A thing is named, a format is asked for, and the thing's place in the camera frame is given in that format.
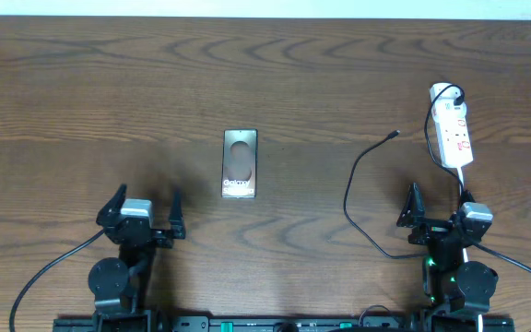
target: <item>brown tabletop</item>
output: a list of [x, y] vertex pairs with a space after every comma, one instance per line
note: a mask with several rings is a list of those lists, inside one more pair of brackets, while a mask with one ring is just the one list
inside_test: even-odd
[[[428, 88], [466, 90], [475, 161], [466, 186], [495, 214], [487, 246], [531, 266], [531, 22], [0, 17], [0, 330], [46, 263], [100, 228], [120, 183], [169, 205], [183, 190], [188, 238], [159, 253], [148, 304], [214, 315], [357, 315], [429, 304], [423, 250], [395, 225], [409, 184], [447, 218], [456, 184], [423, 139]], [[259, 130], [257, 197], [220, 197], [222, 136]], [[157, 216], [159, 225], [165, 225]], [[101, 238], [45, 274], [18, 331], [93, 311]], [[531, 275], [497, 270], [492, 314], [531, 327]]]

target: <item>white power strip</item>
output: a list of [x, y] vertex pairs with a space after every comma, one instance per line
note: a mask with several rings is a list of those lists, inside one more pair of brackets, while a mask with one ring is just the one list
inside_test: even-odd
[[[449, 85], [450, 83], [434, 84], [430, 89], [431, 100]], [[466, 103], [454, 105], [454, 100], [461, 93], [459, 88], [449, 88], [435, 101], [431, 109], [438, 134], [442, 166], [447, 168], [460, 169], [473, 160], [466, 126]]]

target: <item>wooden table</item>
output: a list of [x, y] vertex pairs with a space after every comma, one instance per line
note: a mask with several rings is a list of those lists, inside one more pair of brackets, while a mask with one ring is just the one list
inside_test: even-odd
[[[166, 210], [184, 193], [188, 239], [159, 254], [148, 304], [214, 315], [356, 315], [428, 304], [418, 260], [381, 256], [341, 200], [366, 156], [349, 213], [387, 251], [422, 250], [395, 221], [418, 182], [446, 218], [456, 187], [432, 165], [428, 88], [466, 89], [475, 161], [465, 168], [494, 224], [484, 244], [531, 266], [531, 22], [197, 18], [0, 18], [0, 330], [46, 263], [100, 228], [120, 183]], [[257, 198], [220, 198], [222, 133], [259, 130]], [[101, 238], [45, 274], [19, 331], [91, 314]], [[493, 314], [531, 327], [531, 275], [497, 270]]]

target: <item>black cable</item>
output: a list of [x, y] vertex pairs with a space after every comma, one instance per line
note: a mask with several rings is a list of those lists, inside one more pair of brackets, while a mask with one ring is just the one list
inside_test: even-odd
[[466, 232], [462, 229], [462, 225], [461, 225], [460, 219], [458, 217], [454, 218], [454, 223], [455, 223], [455, 227], [458, 230], [458, 233], [460, 234], [460, 236], [462, 236], [469, 243], [472, 243], [472, 245], [476, 246], [478, 249], [484, 251], [487, 254], [494, 255], [495, 257], [506, 261], [507, 263], [510, 263], [512, 265], [520, 267], [522, 270], [531, 273], [531, 267], [529, 267], [529, 266], [527, 266], [527, 265], [525, 265], [525, 264], [523, 264], [521, 262], [518, 262], [515, 259], [512, 259], [512, 258], [510, 258], [510, 257], [508, 257], [506, 255], [503, 255], [503, 254], [501, 254], [499, 252], [496, 252], [495, 250], [489, 249], [486, 246], [484, 246], [484, 245], [480, 244], [479, 242], [475, 241], [475, 239], [473, 239], [470, 236], [468, 236], [468, 234], [466, 234]]
[[384, 309], [386, 310], [386, 312], [388, 313], [389, 316], [393, 317], [393, 319], [396, 320], [396, 322], [399, 324], [399, 326], [403, 325], [403, 322], [397, 318], [392, 311], [390, 311], [390, 309], [388, 309], [387, 307], [381, 305], [381, 304], [375, 304], [375, 305], [371, 305], [369, 306], [366, 310], [363, 311], [363, 313], [361, 313], [360, 315], [360, 318], [358, 318], [358, 325], [359, 326], [364, 326], [364, 322], [362, 321], [362, 319], [364, 319], [364, 317], [366, 316], [366, 314], [371, 310], [371, 309], [374, 309], [374, 308], [381, 308], [381, 309]]
[[423, 125], [423, 133], [425, 134], [425, 141], [428, 143], [428, 150], [430, 151], [431, 160], [433, 160], [433, 163], [438, 165], [439, 168], [441, 168], [442, 170], [444, 170], [448, 174], [452, 175], [456, 179], [456, 181], [458, 182], [458, 185], [460, 186], [460, 195], [462, 195], [462, 193], [465, 192], [465, 185], [462, 183], [462, 181], [460, 181], [460, 179], [458, 178], [458, 175], [454, 174], [452, 171], [450, 171], [447, 168], [443, 167], [442, 164], [435, 159], [435, 157], [433, 156], [433, 151], [431, 150], [430, 136], [428, 135], [428, 121], [430, 120], [431, 109], [433, 108], [433, 105], [438, 100], [438, 98], [440, 98], [440, 96], [442, 96], [442, 94], [446, 90], [448, 90], [449, 88], [459, 88], [460, 89], [460, 96], [457, 97], [454, 100], [454, 105], [460, 105], [460, 104], [462, 104], [464, 102], [464, 100], [465, 100], [465, 91], [462, 88], [458, 87], [455, 84], [450, 84], [447, 87], [443, 88], [443, 90], [440, 91], [440, 93], [438, 93], [433, 98], [433, 101], [431, 101], [430, 108], [428, 110], [428, 114], [425, 116], [425, 124]]
[[356, 158], [356, 161], [354, 161], [354, 165], [352, 166], [351, 168], [351, 174], [349, 175], [349, 180], [348, 180], [348, 187], [346, 188], [346, 194], [343, 196], [343, 213], [346, 215], [346, 218], [348, 219], [349, 223], [356, 228], [356, 230], [360, 231], [360, 233], [362, 235], [364, 235], [368, 241], [370, 241], [370, 243], [372, 243], [372, 245], [378, 249], [379, 252], [381, 252], [383, 255], [385, 255], [386, 257], [388, 258], [392, 258], [392, 259], [405, 259], [405, 258], [417, 258], [417, 257], [423, 257], [425, 256], [425, 254], [409, 254], [409, 255], [389, 255], [388, 253], [385, 252], [385, 250], [383, 250], [383, 248], [380, 247], [380, 245], [378, 245], [378, 243], [376, 243], [372, 237], [370, 237], [370, 235], [368, 235], [362, 228], [360, 228], [360, 226], [358, 226], [354, 220], [352, 220], [350, 217], [349, 217], [349, 214], [348, 214], [348, 195], [349, 195], [349, 188], [351, 187], [351, 180], [353, 179], [354, 177], [354, 171], [356, 171], [356, 166], [358, 166], [358, 162], [360, 161], [360, 159], [362, 157], [364, 157], [364, 155], [372, 150], [374, 150], [375, 148], [378, 148], [380, 147], [384, 142], [386, 142], [387, 140], [389, 139], [392, 139], [392, 138], [395, 138], [400, 132], [398, 130], [395, 130], [394, 132], [388, 134], [388, 136], [383, 139], [382, 141], [374, 144], [373, 146], [369, 147], [369, 148], [366, 148], [363, 152], [361, 152], [361, 154]]
[[78, 252], [79, 250], [87, 247], [88, 245], [90, 245], [94, 241], [98, 240], [98, 238], [100, 236], [102, 236], [102, 235], [103, 235], [103, 230], [101, 230], [97, 234], [93, 235], [89, 240], [83, 242], [82, 244], [80, 244], [75, 249], [73, 249], [70, 252], [68, 252], [68, 253], [66, 253], [64, 255], [61, 255], [60, 257], [58, 257], [55, 260], [53, 260], [46, 267], [43, 267], [42, 270], [40, 270], [34, 277], [32, 277], [32, 279], [30, 281], [28, 281], [26, 286], [24, 286], [24, 289], [19, 293], [18, 297], [16, 298], [16, 301], [14, 302], [14, 305], [11, 307], [11, 312], [9, 313], [9, 331], [10, 332], [16, 332], [16, 324], [15, 324], [16, 311], [18, 310], [19, 303], [22, 301], [22, 298], [24, 297], [24, 295], [26, 295], [26, 292], [30, 289], [30, 287], [32, 287], [34, 282], [36, 282], [36, 280], [38, 280], [38, 278], [40, 278], [46, 271], [51, 269], [51, 267], [54, 267], [58, 263], [62, 262], [65, 258], [67, 258], [70, 255]]

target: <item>white wall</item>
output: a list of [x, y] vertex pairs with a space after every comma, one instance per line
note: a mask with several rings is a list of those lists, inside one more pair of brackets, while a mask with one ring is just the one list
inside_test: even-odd
[[531, 19], [531, 0], [0, 0], [0, 15]]

